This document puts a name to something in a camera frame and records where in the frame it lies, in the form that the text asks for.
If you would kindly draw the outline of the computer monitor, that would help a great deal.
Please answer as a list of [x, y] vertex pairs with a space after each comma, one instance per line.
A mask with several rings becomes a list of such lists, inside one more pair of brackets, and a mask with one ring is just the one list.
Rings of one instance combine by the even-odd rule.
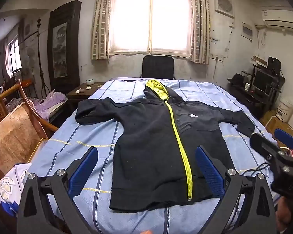
[[260, 68], [256, 68], [252, 79], [252, 86], [264, 94], [269, 95], [275, 78]]

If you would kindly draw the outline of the wooden chair with cushion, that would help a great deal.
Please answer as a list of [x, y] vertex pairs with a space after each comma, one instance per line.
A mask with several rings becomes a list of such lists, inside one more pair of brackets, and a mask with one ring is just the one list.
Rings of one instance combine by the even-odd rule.
[[[4, 100], [15, 93], [20, 94], [22, 103], [8, 112]], [[29, 163], [40, 142], [57, 130], [34, 109], [19, 80], [0, 94], [0, 179], [14, 165]]]

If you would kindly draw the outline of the white air conditioner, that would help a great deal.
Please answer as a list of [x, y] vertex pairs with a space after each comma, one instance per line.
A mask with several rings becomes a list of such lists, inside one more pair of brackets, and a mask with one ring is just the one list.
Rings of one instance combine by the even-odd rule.
[[262, 20], [267, 27], [282, 28], [293, 32], [293, 11], [262, 10]]

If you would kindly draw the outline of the purple clothes pile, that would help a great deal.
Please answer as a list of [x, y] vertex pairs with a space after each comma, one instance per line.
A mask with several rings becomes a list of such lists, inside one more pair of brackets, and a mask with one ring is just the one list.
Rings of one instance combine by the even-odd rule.
[[[49, 121], [50, 117], [55, 114], [55, 111], [67, 101], [67, 97], [61, 92], [52, 90], [45, 99], [36, 99], [28, 97], [28, 100], [33, 105], [37, 113], [45, 120]], [[13, 98], [6, 104], [8, 113], [13, 111], [17, 106], [23, 103], [22, 98]]]

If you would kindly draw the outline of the dark wooden side table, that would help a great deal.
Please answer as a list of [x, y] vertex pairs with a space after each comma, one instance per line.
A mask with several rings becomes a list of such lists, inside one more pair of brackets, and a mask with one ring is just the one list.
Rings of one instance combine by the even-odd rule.
[[75, 110], [80, 101], [88, 99], [92, 94], [100, 89], [103, 84], [103, 82], [95, 82], [94, 84], [89, 86], [86, 83], [83, 83], [80, 86], [76, 87], [74, 90], [71, 90], [69, 93], [66, 94], [69, 106], [73, 110]]

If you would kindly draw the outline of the white plastic bucket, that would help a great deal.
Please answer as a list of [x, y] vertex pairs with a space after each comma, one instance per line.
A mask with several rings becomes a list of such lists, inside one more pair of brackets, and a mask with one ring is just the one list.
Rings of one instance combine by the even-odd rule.
[[284, 123], [288, 123], [293, 114], [293, 104], [280, 97], [276, 109], [276, 117]]

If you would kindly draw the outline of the black hoodie yellow zipper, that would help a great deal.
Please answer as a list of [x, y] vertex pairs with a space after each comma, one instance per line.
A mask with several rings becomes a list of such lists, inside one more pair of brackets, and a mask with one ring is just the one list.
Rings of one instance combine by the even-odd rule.
[[185, 101], [157, 80], [146, 83], [144, 95], [127, 103], [105, 98], [78, 104], [76, 121], [81, 125], [115, 119], [123, 126], [114, 149], [109, 207], [139, 212], [212, 198], [195, 161], [197, 147], [233, 168], [219, 125], [232, 124], [251, 136], [254, 123], [242, 111]]

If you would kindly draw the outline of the checkered curtain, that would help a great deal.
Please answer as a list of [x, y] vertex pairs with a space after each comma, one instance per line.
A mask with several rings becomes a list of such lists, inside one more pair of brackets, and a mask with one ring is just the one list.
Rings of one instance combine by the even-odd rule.
[[208, 65], [210, 55], [209, 0], [190, 0], [192, 9], [192, 40], [190, 59], [193, 63]]
[[91, 59], [109, 59], [109, 18], [111, 0], [96, 0], [92, 22]]

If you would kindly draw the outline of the right checkered curtain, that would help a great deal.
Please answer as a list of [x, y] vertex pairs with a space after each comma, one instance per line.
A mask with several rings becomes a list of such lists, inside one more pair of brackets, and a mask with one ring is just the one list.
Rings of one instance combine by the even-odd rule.
[[209, 0], [190, 0], [192, 9], [192, 40], [190, 59], [193, 63], [208, 65], [210, 55]]

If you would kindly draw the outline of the wall ventilation fan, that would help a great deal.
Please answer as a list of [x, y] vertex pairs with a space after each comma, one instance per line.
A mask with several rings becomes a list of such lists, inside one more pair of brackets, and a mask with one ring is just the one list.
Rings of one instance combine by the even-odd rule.
[[216, 12], [234, 18], [234, 6], [232, 0], [214, 0], [214, 9]]

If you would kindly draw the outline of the black hat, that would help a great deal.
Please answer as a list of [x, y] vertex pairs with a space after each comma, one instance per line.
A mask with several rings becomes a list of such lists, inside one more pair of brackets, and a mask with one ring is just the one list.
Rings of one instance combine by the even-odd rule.
[[245, 85], [246, 77], [241, 74], [235, 74], [232, 78], [228, 78], [231, 85], [243, 87]]

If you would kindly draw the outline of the left checkered curtain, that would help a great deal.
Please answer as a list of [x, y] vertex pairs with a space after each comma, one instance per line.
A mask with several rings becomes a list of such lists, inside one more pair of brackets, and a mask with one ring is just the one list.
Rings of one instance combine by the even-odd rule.
[[109, 59], [109, 18], [111, 0], [96, 0], [92, 22], [91, 59]]

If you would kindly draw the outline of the black computer desk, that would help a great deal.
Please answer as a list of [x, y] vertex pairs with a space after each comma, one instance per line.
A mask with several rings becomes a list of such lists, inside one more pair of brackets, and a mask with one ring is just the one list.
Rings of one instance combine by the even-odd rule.
[[[256, 68], [264, 70], [275, 78], [269, 95], [256, 90], [251, 85]], [[245, 105], [256, 119], [261, 119], [266, 112], [272, 110], [286, 80], [283, 76], [260, 65], [253, 65], [252, 73], [242, 71], [240, 74], [246, 77], [245, 85], [239, 87], [229, 83], [229, 93], [234, 96], [239, 103]]]

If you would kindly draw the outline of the black office chair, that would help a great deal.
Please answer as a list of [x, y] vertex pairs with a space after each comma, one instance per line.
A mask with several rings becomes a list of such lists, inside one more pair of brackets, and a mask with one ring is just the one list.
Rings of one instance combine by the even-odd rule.
[[145, 56], [141, 78], [170, 79], [174, 77], [174, 59], [168, 56]]

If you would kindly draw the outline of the bright window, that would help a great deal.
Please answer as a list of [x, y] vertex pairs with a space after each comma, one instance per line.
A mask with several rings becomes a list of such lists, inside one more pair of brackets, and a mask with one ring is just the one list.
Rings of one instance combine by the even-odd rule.
[[112, 0], [109, 18], [111, 54], [191, 53], [190, 0]]

